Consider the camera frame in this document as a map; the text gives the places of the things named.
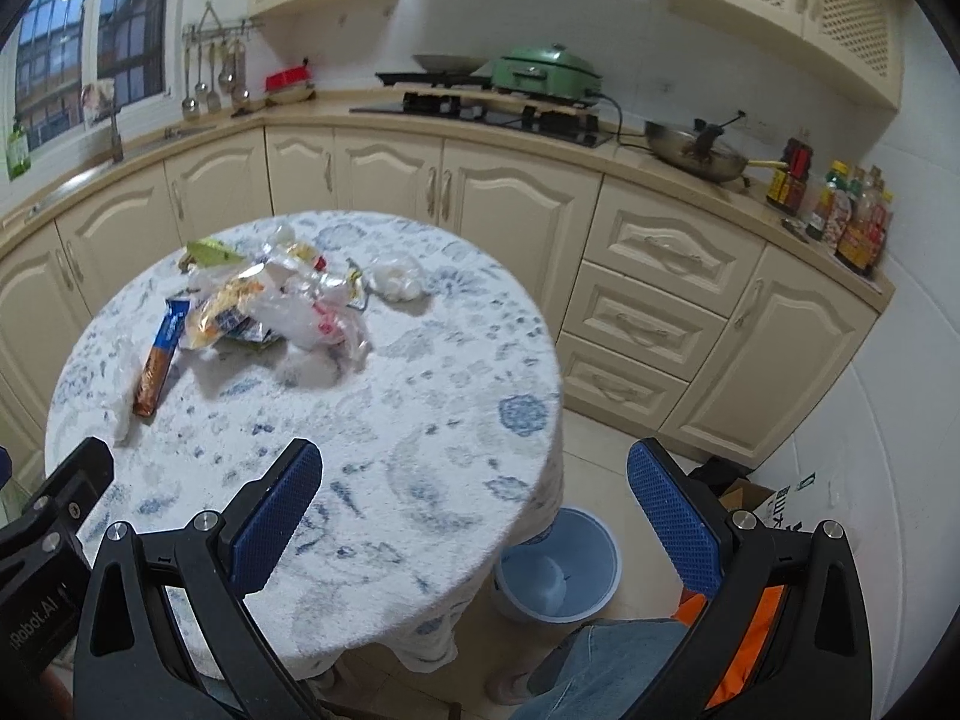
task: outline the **round table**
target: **round table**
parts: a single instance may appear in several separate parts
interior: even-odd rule
[[[80,529],[91,562],[107,525],[184,527],[222,509],[290,440],[314,442],[323,483],[267,586],[246,604],[296,679],[371,641],[414,671],[457,655],[452,628],[508,543],[544,531],[563,497],[560,373],[544,320],[498,262],[462,239],[390,215],[269,218],[216,236],[256,252],[279,223],[332,265],[408,253],[429,298],[364,314],[363,370],[287,343],[221,341],[179,351],[157,415],[112,447],[115,481]],[[56,386],[46,434],[53,470],[87,436],[107,439],[117,340],[145,359],[164,299],[186,277],[167,257],[93,319]],[[220,672],[185,594],[170,590],[200,672]]]

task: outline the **red basket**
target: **red basket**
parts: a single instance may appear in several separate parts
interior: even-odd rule
[[[309,81],[311,79],[313,79],[313,76],[311,76],[307,66],[301,65],[289,70],[280,71],[272,76],[267,76],[267,91],[275,92],[277,89],[290,86],[292,83],[300,83],[301,81]]]

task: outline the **blue trash can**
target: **blue trash can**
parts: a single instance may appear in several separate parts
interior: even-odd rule
[[[610,528],[590,512],[565,506],[543,541],[500,555],[493,567],[493,606],[517,622],[581,622],[610,603],[622,573]]]

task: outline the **screw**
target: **screw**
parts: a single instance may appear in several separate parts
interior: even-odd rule
[[[741,531],[752,531],[757,526],[757,517],[752,512],[741,509],[733,513],[733,524]]]
[[[40,548],[44,552],[53,552],[59,547],[59,533],[47,533],[40,543]]]
[[[198,531],[212,531],[220,521],[220,515],[217,512],[200,512],[193,518],[193,527]]]
[[[843,525],[835,519],[827,519],[824,522],[824,533],[826,533],[829,538],[843,538]]]
[[[127,530],[126,522],[114,522],[107,528],[107,538],[111,541],[120,541],[121,538],[126,536]]]

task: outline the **jeans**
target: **jeans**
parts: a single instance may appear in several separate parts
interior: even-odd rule
[[[570,634],[527,680],[512,720],[620,720],[688,628],[676,620],[597,620]]]

